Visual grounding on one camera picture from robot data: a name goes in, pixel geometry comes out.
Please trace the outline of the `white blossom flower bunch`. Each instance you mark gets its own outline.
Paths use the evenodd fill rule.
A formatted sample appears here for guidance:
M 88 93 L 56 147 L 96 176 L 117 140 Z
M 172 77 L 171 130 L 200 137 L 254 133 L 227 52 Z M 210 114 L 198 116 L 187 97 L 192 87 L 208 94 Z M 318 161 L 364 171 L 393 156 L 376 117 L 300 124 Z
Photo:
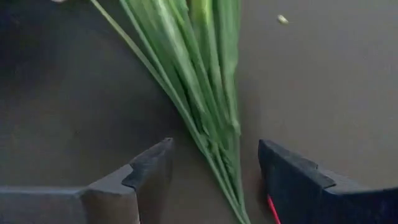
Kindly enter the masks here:
M 241 177 L 236 67 L 241 0 L 118 0 L 139 43 L 90 0 L 169 96 L 238 224 L 251 224 Z

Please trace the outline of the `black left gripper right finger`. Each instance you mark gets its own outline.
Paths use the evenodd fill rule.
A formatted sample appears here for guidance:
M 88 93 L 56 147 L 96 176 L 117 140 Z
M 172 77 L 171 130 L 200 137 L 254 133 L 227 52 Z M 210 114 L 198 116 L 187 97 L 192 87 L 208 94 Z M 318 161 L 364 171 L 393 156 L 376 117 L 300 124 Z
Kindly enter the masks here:
M 370 189 L 266 139 L 257 156 L 276 224 L 398 224 L 398 187 Z

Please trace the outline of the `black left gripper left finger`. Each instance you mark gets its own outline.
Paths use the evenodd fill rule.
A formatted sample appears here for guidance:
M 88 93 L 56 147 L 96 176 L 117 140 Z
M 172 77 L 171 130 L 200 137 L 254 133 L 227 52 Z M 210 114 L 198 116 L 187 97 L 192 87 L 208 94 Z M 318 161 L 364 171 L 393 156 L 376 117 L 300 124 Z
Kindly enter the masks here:
M 173 155 L 165 138 L 86 186 L 0 186 L 0 224 L 160 224 Z

